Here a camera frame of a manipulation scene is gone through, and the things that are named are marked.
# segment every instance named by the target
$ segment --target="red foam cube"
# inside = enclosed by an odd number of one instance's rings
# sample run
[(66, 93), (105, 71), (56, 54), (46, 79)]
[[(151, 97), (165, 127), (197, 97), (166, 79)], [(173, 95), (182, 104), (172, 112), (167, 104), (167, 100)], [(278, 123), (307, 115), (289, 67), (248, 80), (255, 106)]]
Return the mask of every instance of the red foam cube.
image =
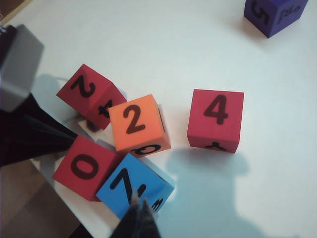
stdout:
[(110, 123), (108, 108), (127, 101), (110, 80), (85, 64), (57, 96), (102, 129)]
[(53, 178), (89, 201), (119, 165), (122, 156), (78, 135)]
[(187, 130), (190, 146), (236, 152), (244, 93), (195, 89)]

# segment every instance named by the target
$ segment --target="orange foam cube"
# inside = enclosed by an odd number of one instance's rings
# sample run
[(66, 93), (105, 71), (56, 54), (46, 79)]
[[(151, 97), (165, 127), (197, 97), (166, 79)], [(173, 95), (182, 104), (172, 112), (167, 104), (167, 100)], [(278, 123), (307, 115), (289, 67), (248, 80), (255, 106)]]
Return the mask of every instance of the orange foam cube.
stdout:
[(142, 157), (170, 149), (159, 107), (152, 94), (109, 108), (115, 148)]

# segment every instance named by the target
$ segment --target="white tabletop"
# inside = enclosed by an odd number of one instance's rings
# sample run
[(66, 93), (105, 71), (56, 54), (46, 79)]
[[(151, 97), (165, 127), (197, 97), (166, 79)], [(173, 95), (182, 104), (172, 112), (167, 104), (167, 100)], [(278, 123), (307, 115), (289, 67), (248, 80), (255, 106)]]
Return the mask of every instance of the white tabletop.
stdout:
[[(75, 132), (75, 111), (56, 93), (83, 63), (128, 100), (161, 104), (172, 148), (147, 158), (176, 183), (159, 212), (163, 238), (317, 235), (317, 1), (270, 39), (243, 17), (244, 3), (34, 0), (9, 22), (44, 44), (33, 94)], [(235, 154), (189, 146), (195, 88), (245, 92)], [(103, 136), (111, 142), (109, 128)], [(118, 219), (52, 180), (59, 156), (33, 163), (87, 230), (107, 237)]]

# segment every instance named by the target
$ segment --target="purple cube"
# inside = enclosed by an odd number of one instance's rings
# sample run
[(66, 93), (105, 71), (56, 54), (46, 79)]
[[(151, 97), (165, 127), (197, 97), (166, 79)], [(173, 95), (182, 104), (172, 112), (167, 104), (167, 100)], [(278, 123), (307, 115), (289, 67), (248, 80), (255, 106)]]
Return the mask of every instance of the purple cube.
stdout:
[(244, 16), (268, 38), (299, 19), (308, 0), (246, 0)]

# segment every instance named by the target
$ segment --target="foam cube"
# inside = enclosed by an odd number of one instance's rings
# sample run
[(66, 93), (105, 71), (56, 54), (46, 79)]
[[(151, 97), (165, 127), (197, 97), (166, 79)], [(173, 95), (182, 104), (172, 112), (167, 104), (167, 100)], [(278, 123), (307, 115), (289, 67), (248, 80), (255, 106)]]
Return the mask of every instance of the foam cube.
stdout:
[(149, 205), (158, 211), (173, 190), (172, 185), (127, 154), (98, 191), (97, 197), (121, 219), (130, 206), (133, 191), (137, 191), (141, 204), (146, 198)]
[(244, 93), (195, 89), (187, 138), (190, 146), (234, 153), (240, 141)]
[(151, 95), (109, 108), (118, 153), (142, 157), (170, 148), (166, 127)]
[(89, 201), (121, 162), (122, 156), (78, 135), (53, 178)]
[(102, 129), (110, 123), (108, 108), (127, 101), (110, 80), (85, 64), (57, 96)]
[(308, 0), (246, 0), (244, 16), (268, 38), (298, 20)]

